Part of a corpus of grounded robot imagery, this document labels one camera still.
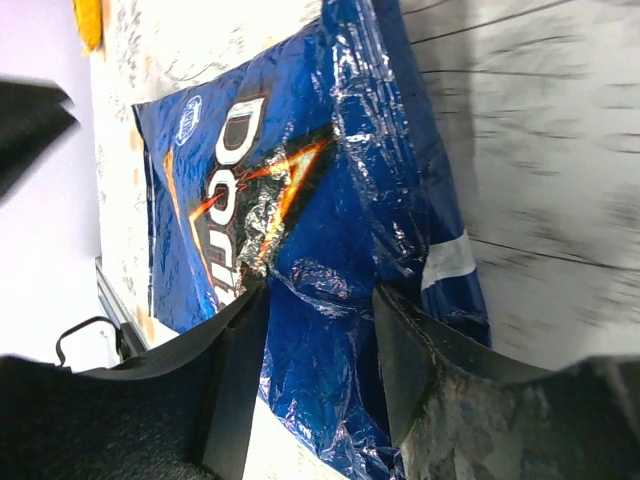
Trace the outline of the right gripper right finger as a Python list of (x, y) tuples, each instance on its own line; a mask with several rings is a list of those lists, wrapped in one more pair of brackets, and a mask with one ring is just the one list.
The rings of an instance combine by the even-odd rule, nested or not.
[(410, 479), (635, 479), (639, 360), (501, 355), (387, 284), (373, 295), (392, 443)]

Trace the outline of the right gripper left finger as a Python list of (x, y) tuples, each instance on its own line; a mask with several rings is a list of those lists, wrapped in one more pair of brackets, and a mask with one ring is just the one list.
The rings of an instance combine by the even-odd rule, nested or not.
[(110, 369), (1, 360), (5, 479), (239, 479), (269, 322), (265, 284)]

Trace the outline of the yellow snack packet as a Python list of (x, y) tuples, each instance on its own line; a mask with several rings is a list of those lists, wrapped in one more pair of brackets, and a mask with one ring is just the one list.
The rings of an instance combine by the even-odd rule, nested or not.
[(101, 0), (73, 0), (73, 13), (85, 55), (99, 49), (103, 41)]

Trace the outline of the blue Doritos chip bag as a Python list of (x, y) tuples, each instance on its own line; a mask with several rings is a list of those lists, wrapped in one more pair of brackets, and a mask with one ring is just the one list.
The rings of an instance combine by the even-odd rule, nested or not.
[(270, 287), (259, 394), (350, 479), (400, 479), (372, 295), (491, 342), (450, 162), (395, 1), (325, 1), (214, 80), (136, 104), (149, 306), (183, 333)]

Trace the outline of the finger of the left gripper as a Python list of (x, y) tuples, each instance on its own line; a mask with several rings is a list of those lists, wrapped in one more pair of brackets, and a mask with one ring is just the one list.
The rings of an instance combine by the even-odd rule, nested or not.
[(77, 124), (64, 106), (69, 101), (55, 83), (1, 79), (1, 199), (51, 144)]

